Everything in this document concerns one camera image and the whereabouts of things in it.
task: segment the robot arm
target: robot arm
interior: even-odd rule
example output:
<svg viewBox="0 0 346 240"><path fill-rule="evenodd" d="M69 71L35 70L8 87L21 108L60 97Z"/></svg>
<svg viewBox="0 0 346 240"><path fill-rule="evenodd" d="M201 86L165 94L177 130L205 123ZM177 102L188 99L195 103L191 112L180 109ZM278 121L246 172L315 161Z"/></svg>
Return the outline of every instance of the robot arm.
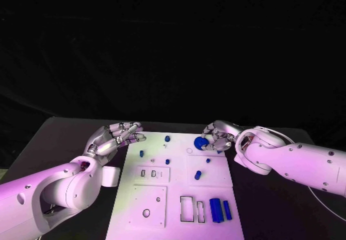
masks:
<svg viewBox="0 0 346 240"><path fill-rule="evenodd" d="M234 143L233 160L252 172L266 175L273 169L288 180L346 197L346 152L293 141L263 127L240 129L226 121L207 125L213 143L203 150L226 150Z"/></svg>
<svg viewBox="0 0 346 240"><path fill-rule="evenodd" d="M119 169L103 165L119 147L145 140L139 131L138 122L100 127L82 156L0 185L0 239L35 239L90 206L100 186L116 186ZM41 201L54 206L45 212Z"/></svg>

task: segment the dark table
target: dark table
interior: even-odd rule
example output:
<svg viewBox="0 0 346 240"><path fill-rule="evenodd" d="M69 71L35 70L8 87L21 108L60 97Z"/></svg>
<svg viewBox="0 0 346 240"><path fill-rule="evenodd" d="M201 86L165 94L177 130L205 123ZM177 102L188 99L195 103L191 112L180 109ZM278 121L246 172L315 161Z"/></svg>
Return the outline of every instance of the dark table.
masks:
<svg viewBox="0 0 346 240"><path fill-rule="evenodd" d="M86 140L99 126L119 122L129 121L48 118L0 183L67 163L82 154ZM190 134L200 134L205 124L141 122L143 131ZM292 128L273 129L295 142L312 144L304 130ZM126 147L118 150L107 165L122 169L125 155ZM266 176L250 172L233 161L233 148L224 152L224 155L244 239L344 240L346 222L325 210L312 197L308 188L285 180L273 170ZM41 239L105 239L116 190L116 187L102 187L90 207L45 233ZM338 201L340 198L344 199L335 195L331 197Z"/></svg>

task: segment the rectangular hole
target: rectangular hole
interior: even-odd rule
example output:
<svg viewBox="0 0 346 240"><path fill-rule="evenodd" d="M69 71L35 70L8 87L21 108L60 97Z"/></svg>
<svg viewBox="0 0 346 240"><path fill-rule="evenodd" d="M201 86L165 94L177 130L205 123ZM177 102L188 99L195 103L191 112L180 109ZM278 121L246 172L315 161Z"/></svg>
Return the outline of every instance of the rectangular hole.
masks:
<svg viewBox="0 0 346 240"><path fill-rule="evenodd" d="M197 222L204 223L204 208L203 208L203 202L195 202L195 215L197 215Z"/></svg>
<svg viewBox="0 0 346 240"><path fill-rule="evenodd" d="M180 221L193 222L193 197L180 196Z"/></svg>

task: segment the blue screw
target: blue screw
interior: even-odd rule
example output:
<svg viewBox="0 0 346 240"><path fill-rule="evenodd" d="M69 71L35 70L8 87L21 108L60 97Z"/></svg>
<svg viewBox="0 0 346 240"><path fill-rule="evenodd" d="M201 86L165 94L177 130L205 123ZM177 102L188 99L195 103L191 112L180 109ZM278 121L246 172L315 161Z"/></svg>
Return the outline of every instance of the blue screw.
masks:
<svg viewBox="0 0 346 240"><path fill-rule="evenodd" d="M201 175L201 172L200 172L200 171L195 171L195 175L194 175L194 179L195 179L195 180L200 179L200 175Z"/></svg>

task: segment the black backdrop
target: black backdrop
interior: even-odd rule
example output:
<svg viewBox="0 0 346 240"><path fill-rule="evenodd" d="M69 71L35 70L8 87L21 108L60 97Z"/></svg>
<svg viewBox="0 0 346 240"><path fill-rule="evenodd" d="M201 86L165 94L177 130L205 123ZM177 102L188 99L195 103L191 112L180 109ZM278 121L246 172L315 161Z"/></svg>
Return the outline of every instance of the black backdrop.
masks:
<svg viewBox="0 0 346 240"><path fill-rule="evenodd" d="M223 119L346 150L338 0L11 3L0 32L0 167L50 116Z"/></svg>

